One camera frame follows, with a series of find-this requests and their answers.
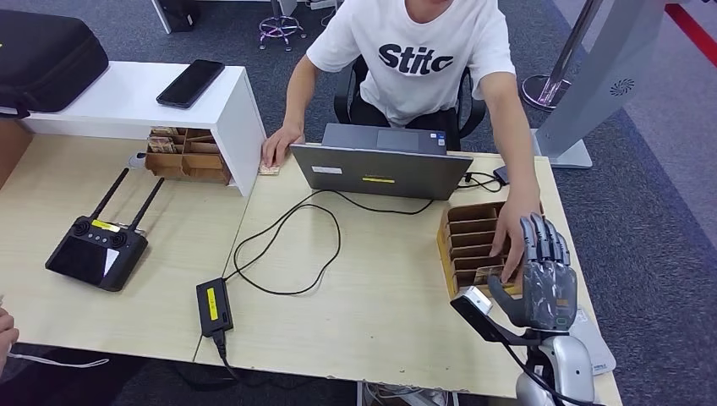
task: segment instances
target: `wood table surface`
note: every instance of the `wood table surface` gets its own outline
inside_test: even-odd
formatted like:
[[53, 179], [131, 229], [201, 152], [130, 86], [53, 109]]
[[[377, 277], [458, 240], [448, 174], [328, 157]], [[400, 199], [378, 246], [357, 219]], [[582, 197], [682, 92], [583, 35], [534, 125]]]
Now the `wood table surface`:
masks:
[[[472, 171], [492, 173], [500, 156], [474, 157]], [[577, 260], [560, 196], [547, 159], [536, 157], [545, 215], [572, 252], [578, 302], [593, 320], [593, 306]], [[234, 328], [227, 333], [231, 365], [241, 368], [323, 376], [351, 381], [441, 388], [514, 398], [519, 367], [498, 343], [487, 343], [449, 305], [435, 242], [441, 213], [451, 206], [504, 201], [508, 188], [458, 190], [415, 215], [378, 214], [359, 209], [333, 194], [310, 202], [332, 211], [341, 227], [341, 251], [319, 288], [298, 297], [280, 297], [249, 286], [240, 277], [228, 283]], [[289, 158], [276, 177], [260, 177], [250, 196], [238, 241], [271, 225], [311, 189]], [[348, 194], [382, 209], [411, 211], [425, 202]], [[239, 265], [262, 249], [272, 233], [246, 244]], [[302, 209], [284, 225], [267, 254], [246, 275], [274, 290], [308, 286], [337, 248], [337, 231], [328, 214]], [[233, 271], [227, 264], [225, 275]], [[510, 326], [494, 306], [491, 317]], [[221, 365], [211, 339], [201, 340], [194, 359]], [[595, 378], [599, 398], [621, 404], [611, 373]]]
[[[124, 290], [47, 271], [45, 261], [90, 215], [146, 141], [36, 135], [0, 189], [0, 294], [20, 342], [191, 360], [200, 339], [195, 286], [222, 274], [248, 199], [234, 188], [168, 180], [139, 228], [145, 251]], [[127, 175], [100, 219], [129, 224], [157, 178]]]

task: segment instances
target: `red stripe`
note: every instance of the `red stripe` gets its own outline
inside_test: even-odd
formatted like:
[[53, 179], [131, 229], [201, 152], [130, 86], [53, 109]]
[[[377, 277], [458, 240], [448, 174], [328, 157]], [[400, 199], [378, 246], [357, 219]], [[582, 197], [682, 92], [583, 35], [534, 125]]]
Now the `red stripe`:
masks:
[[717, 67], [717, 42], [679, 4], [665, 5], [665, 11], [694, 42], [699, 50]]

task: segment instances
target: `cardboard organizer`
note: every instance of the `cardboard organizer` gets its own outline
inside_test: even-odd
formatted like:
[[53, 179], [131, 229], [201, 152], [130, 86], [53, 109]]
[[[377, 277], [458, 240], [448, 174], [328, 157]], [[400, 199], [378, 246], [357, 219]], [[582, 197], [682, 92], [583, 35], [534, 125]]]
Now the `cardboard organizer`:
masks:
[[[495, 236], [498, 214], [504, 202], [483, 205], [456, 206], [446, 209], [438, 229], [438, 250], [446, 276], [446, 285], [451, 298], [461, 288], [475, 286], [490, 297], [488, 276], [500, 276], [508, 257], [510, 240], [500, 254], [490, 257], [490, 248]], [[509, 294], [520, 294], [521, 289], [512, 279], [503, 285]]]
[[172, 139], [176, 153], [152, 152], [147, 146], [145, 167], [155, 176], [196, 179], [228, 184], [231, 174], [208, 129], [177, 129]]

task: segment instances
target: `black strap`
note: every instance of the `black strap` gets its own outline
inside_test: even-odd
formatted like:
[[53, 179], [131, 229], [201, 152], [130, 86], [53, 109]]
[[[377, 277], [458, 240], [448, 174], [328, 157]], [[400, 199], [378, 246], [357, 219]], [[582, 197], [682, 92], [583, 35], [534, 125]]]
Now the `black strap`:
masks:
[[15, 110], [17, 110], [17, 113], [15, 114], [11, 114], [9, 112], [0, 112], [0, 118], [17, 118], [18, 120], [21, 120], [30, 116], [30, 112], [28, 112], [22, 104], [18, 103], [17, 105], [15, 105]]

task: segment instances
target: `white shelf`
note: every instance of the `white shelf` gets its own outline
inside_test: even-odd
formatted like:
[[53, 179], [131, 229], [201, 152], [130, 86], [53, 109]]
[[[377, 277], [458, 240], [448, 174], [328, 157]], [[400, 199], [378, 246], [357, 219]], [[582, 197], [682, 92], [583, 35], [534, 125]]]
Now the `white shelf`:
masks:
[[61, 112], [33, 112], [31, 132], [145, 140], [153, 126], [208, 129], [241, 194], [254, 187], [266, 138], [246, 69], [227, 66], [189, 109], [156, 97], [187, 68], [175, 63], [110, 62], [105, 73]]
[[107, 71], [67, 108], [54, 113], [34, 112], [30, 120], [208, 129], [219, 119], [244, 68], [224, 68], [189, 109], [158, 104], [156, 97], [187, 66], [177, 63], [110, 62]]

